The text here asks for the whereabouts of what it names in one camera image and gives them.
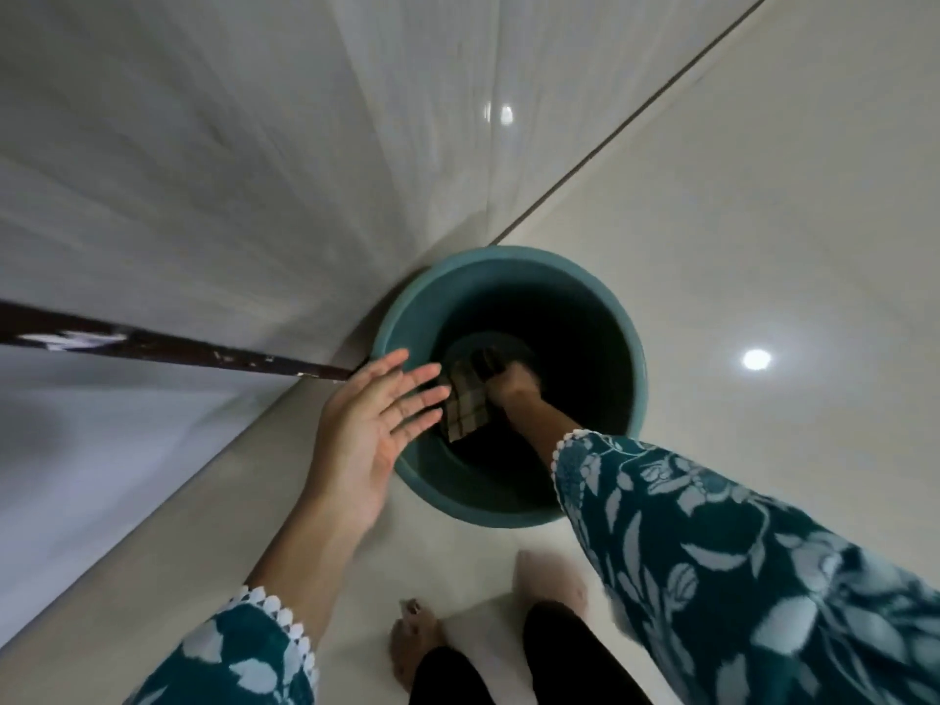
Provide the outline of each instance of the checkered cloth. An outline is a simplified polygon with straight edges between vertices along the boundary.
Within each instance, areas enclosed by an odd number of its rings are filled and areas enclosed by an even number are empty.
[[[454,362],[443,379],[450,386],[444,403],[444,433],[450,443],[492,420],[486,381],[504,370],[502,357],[493,349],[473,352],[469,359]]]

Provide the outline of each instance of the teal bucket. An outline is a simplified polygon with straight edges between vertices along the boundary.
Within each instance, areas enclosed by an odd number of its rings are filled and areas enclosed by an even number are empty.
[[[372,354],[406,347],[409,368],[447,364],[475,341],[530,355],[547,402],[579,425],[639,434],[647,402],[639,336],[611,291],[573,262],[528,247],[447,258],[399,295]],[[459,520],[526,527],[561,515],[548,471],[504,421],[452,444],[433,428],[395,467],[420,497]]]

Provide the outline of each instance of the foot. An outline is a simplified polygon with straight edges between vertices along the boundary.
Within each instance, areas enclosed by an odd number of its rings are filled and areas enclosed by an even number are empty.
[[[565,604],[581,619],[588,612],[588,590],[581,574],[570,560],[558,554],[519,552],[512,590],[524,613],[541,601]]]
[[[433,611],[417,599],[402,602],[401,618],[392,626],[388,644],[395,680],[410,693],[421,659],[435,648],[446,645],[444,629]]]

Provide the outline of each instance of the hand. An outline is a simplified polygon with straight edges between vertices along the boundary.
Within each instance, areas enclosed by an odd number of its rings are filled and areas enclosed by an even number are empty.
[[[304,499],[316,501],[319,509],[335,509],[362,533],[382,511],[395,460],[443,411],[409,418],[450,394],[442,385],[408,396],[437,377],[441,365],[403,373],[407,358],[408,350],[398,349],[362,368],[326,402],[320,417]]]
[[[502,373],[486,381],[486,395],[502,409],[514,400],[522,398],[541,398],[539,379],[525,365],[513,361]]]

